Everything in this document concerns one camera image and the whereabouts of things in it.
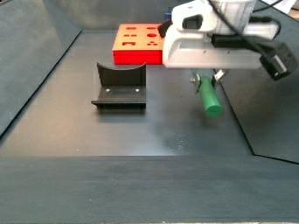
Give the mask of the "metal gripper finger with bolt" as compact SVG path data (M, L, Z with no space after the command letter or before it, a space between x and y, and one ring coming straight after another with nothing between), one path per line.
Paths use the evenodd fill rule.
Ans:
M210 85L213 87L216 87L218 84L220 84L220 79L221 77L224 76L225 72L222 70L218 70L213 75L212 75L212 78L210 78Z

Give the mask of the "metal gripper finger with black pad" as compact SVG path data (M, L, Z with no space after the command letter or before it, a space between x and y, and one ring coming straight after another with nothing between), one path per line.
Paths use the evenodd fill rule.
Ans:
M201 84L201 77L197 70L190 71L190 83L193 85L194 93L198 93L200 84Z

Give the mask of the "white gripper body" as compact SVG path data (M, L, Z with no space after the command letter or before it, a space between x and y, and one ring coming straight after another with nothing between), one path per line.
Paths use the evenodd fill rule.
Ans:
M210 5L245 36L272 39L273 24L249 24L256 0L192 0L172 8L170 25L162 40L162 64L174 68L256 69L260 54L246 49L216 48L213 34L233 35Z

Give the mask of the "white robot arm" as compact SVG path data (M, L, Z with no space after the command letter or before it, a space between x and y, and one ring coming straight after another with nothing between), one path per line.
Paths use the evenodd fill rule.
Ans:
M201 69L257 69L261 54L238 45L233 32L270 40L272 25L248 22L256 0L192 0L172 8L172 18L158 27L162 64L189 68L192 83L201 84Z

